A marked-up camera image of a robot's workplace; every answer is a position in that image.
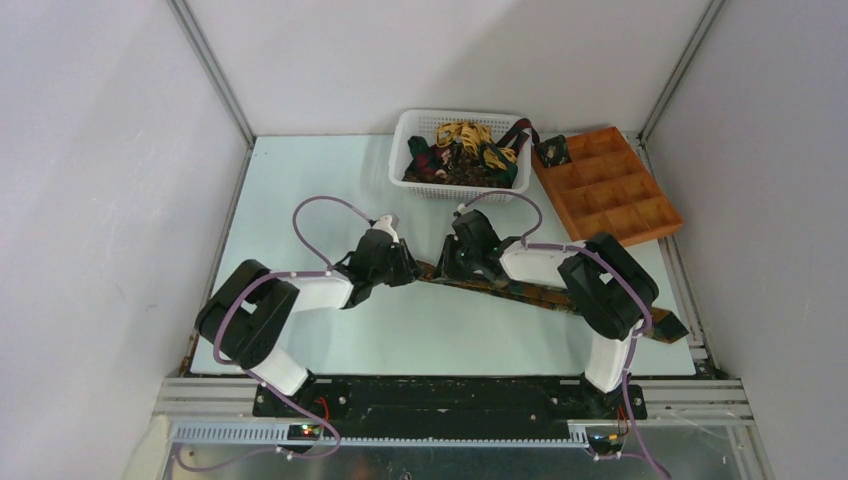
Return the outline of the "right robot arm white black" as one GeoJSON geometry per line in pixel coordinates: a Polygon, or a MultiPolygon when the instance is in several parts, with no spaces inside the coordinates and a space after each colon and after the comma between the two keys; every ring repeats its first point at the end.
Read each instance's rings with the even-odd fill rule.
{"type": "Polygon", "coordinates": [[[616,411],[636,339],[653,323],[659,288],[648,272],[605,232],[568,244],[501,238],[478,210],[455,214],[451,227],[433,280],[581,316],[593,331],[583,408],[596,418],[616,411]]]}

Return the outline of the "orange compartment tray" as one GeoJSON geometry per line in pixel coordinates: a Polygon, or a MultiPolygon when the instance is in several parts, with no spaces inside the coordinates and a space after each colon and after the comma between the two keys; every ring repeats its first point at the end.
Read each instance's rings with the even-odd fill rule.
{"type": "Polygon", "coordinates": [[[571,163],[544,168],[534,149],[532,165],[571,239],[587,240],[603,232],[633,246],[670,236],[683,226],[683,218],[618,128],[565,137],[571,163]]]}

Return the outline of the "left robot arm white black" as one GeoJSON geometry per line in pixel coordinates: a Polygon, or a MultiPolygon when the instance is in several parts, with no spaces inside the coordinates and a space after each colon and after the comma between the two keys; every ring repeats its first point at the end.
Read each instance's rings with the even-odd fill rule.
{"type": "Polygon", "coordinates": [[[195,329],[224,363],[258,376],[278,391],[283,409],[304,416],[316,403],[314,375],[276,346],[289,317],[351,309],[377,286],[404,286],[421,276],[403,239],[371,228],[325,271],[273,273],[257,260],[243,261],[202,307],[195,329]]]}

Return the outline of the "white plastic mesh basket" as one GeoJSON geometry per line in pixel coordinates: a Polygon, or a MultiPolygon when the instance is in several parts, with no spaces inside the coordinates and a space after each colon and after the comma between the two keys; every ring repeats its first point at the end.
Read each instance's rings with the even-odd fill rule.
{"type": "Polygon", "coordinates": [[[433,145],[436,141],[437,127],[444,123],[472,121],[491,128],[495,140],[500,140],[522,117],[502,113],[483,113],[453,110],[410,109],[400,114],[394,130],[391,151],[388,160],[388,178],[390,182],[418,196],[432,199],[469,200],[496,187],[478,187],[467,185],[445,185],[421,183],[403,179],[406,169],[413,162],[407,141],[412,136],[420,136],[433,145]]]}

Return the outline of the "dark floral patterned tie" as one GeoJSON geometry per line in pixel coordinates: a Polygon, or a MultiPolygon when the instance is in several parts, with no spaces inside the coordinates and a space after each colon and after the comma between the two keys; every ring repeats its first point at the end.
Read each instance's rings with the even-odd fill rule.
{"type": "MultiPolygon", "coordinates": [[[[536,306],[546,310],[564,312],[580,316],[576,304],[568,293],[561,288],[510,281],[504,286],[495,286],[485,279],[453,279],[443,271],[441,265],[432,265],[418,260],[422,271],[420,280],[427,283],[469,290],[493,297],[503,298],[522,304],[536,306]]],[[[677,315],[666,309],[651,307],[653,330],[647,338],[672,344],[689,335],[689,330],[677,315]]]]}

